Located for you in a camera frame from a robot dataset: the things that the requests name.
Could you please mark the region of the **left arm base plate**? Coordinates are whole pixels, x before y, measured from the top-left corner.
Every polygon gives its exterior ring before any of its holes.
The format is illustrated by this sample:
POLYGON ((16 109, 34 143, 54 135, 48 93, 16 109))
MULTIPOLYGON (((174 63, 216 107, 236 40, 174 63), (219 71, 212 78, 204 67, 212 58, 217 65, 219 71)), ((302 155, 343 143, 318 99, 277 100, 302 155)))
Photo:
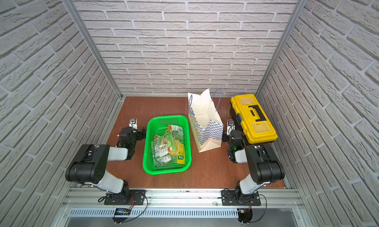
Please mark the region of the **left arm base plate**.
POLYGON ((146 190, 128 190, 126 193, 106 194, 105 205, 143 205, 145 202, 146 190))

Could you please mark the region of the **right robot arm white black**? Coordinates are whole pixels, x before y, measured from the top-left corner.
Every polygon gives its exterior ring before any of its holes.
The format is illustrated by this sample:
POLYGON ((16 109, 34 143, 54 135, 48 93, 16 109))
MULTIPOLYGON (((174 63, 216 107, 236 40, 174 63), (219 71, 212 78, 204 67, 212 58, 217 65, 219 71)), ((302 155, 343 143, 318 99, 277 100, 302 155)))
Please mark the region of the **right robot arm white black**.
POLYGON ((223 134, 228 143, 228 157, 233 163, 248 164, 249 174, 235 188, 238 199, 256 195, 266 185, 285 178, 285 170, 270 143, 250 144, 240 130, 223 134))

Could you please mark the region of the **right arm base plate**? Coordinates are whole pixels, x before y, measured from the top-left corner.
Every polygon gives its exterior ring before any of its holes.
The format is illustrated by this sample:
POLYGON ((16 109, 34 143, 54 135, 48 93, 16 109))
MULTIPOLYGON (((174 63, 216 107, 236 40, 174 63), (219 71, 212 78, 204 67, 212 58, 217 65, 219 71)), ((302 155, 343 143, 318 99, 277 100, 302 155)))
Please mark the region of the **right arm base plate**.
POLYGON ((258 192, 255 194, 242 194, 237 190, 223 189, 221 191, 223 206, 260 206, 261 201, 258 192))

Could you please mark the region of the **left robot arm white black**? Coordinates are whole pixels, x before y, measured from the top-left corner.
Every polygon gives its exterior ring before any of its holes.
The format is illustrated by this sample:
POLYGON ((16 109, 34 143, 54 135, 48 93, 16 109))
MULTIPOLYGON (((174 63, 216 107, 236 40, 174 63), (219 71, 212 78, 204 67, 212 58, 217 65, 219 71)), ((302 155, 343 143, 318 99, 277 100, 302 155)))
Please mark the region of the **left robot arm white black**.
POLYGON ((139 131, 129 126, 120 131, 115 147, 94 144, 81 145, 66 170, 66 180, 82 185, 92 185, 113 195, 128 195, 127 182, 108 172, 107 163, 130 160, 135 154, 137 142, 145 138, 145 128, 139 131))

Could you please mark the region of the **right controller board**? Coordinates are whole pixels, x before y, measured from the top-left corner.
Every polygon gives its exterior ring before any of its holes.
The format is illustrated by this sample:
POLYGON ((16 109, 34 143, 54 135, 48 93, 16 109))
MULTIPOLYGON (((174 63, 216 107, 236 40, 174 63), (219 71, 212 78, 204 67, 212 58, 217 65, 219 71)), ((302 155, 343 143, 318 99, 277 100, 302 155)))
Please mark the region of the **right controller board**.
POLYGON ((241 224, 249 224, 253 217, 252 209, 241 208, 237 210, 237 214, 237 219, 241 224))

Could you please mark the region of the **yellow black toolbox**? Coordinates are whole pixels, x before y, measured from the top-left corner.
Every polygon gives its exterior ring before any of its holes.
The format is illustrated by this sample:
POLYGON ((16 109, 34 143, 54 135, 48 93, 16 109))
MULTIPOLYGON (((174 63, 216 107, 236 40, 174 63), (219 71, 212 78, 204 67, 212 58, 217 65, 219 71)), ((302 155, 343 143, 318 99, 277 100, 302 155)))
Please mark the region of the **yellow black toolbox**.
POLYGON ((248 143, 270 143, 278 138, 276 130, 253 94, 231 98, 232 115, 248 143))

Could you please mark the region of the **green soup packet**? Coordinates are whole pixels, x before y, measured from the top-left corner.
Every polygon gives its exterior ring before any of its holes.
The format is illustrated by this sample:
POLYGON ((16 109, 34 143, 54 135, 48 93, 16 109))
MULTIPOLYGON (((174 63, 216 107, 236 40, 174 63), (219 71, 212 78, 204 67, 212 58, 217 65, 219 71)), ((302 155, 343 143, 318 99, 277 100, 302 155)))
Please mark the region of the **green soup packet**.
POLYGON ((171 150, 172 145, 170 138, 166 138, 166 136, 154 136, 152 140, 152 155, 156 167, 172 162, 170 155, 171 150))

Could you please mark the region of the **white blue checkered paper bag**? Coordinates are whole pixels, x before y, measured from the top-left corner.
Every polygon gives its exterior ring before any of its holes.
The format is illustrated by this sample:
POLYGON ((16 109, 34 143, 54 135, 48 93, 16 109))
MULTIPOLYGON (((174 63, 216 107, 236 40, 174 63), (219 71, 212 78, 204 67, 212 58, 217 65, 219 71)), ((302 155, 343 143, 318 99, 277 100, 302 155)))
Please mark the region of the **white blue checkered paper bag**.
POLYGON ((224 125, 215 105, 214 96, 206 89, 201 94, 188 94, 190 126, 200 153, 222 146, 224 125))

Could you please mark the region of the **controller board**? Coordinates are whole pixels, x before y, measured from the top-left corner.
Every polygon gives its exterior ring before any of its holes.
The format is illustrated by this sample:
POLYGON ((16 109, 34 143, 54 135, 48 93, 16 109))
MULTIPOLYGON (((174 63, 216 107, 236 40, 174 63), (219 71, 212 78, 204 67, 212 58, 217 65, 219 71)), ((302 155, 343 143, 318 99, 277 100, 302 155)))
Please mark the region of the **controller board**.
POLYGON ((132 210, 126 208, 117 208, 114 212, 114 216, 112 217, 115 224, 121 224, 127 221, 130 216, 132 210))
POLYGON ((241 224, 249 224, 253 217, 252 209, 241 208, 237 210, 237 214, 237 219, 241 224))

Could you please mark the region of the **left controller board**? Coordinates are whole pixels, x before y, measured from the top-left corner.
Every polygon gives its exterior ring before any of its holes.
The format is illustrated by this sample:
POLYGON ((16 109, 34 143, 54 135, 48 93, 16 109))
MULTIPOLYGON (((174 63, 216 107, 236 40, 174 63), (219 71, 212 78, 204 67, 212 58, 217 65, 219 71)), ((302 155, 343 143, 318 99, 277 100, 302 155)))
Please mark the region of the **left controller board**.
POLYGON ((121 224, 127 221, 130 216, 132 210, 126 208, 117 208, 114 212, 114 216, 112 217, 115 224, 121 224))

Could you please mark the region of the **yellow corn soup packet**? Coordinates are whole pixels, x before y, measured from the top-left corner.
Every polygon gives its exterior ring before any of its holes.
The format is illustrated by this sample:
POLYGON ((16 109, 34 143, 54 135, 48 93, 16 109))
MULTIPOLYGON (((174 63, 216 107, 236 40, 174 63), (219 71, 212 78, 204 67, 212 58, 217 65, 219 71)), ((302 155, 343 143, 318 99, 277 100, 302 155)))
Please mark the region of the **yellow corn soup packet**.
POLYGON ((169 154, 172 161, 176 164, 185 164, 185 144, 183 139, 171 139, 171 145, 169 147, 169 154))

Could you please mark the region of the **green plastic basket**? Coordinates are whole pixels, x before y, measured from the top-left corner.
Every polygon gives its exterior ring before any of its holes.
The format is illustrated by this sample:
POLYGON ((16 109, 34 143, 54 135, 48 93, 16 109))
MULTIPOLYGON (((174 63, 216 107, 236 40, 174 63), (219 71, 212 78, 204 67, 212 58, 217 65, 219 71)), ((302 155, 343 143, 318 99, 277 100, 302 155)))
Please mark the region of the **green plastic basket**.
POLYGON ((160 116, 151 119, 147 126, 143 168, 149 175, 161 175, 186 171, 192 163, 189 122, 185 116, 160 116), (155 135, 166 138, 183 139, 185 144, 185 164, 174 162, 162 166, 155 166, 152 155, 152 140, 155 135))

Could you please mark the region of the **aluminium front rail frame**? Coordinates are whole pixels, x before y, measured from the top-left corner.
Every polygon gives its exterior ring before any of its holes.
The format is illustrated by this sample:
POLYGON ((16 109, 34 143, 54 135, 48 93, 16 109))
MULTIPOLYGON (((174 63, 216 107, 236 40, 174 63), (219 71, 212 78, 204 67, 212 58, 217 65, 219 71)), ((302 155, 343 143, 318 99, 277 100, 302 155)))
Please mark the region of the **aluminium front rail frame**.
POLYGON ((296 189, 261 189, 260 206, 223 206, 223 189, 164 189, 132 188, 146 190, 143 205, 105 205, 105 192, 96 188, 70 188, 52 226, 64 227, 74 218, 87 218, 95 224, 96 218, 112 217, 117 208, 131 209, 130 220, 143 218, 211 218, 237 220, 237 210, 252 209, 252 223, 276 222, 275 211, 289 211, 290 220, 298 227, 310 227, 311 221, 296 189))

